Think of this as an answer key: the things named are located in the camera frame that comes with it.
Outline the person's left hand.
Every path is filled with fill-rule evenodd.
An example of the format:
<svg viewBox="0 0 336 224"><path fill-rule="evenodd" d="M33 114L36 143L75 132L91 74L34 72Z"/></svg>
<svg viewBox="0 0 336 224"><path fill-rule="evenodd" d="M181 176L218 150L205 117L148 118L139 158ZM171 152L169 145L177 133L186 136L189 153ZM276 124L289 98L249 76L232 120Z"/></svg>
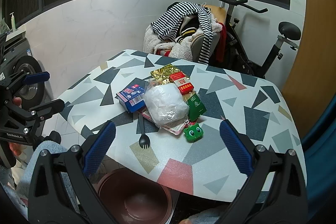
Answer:
<svg viewBox="0 0 336 224"><path fill-rule="evenodd" d="M14 97L13 98L13 104L18 106L19 108L22 107L22 99L20 97Z"/></svg>

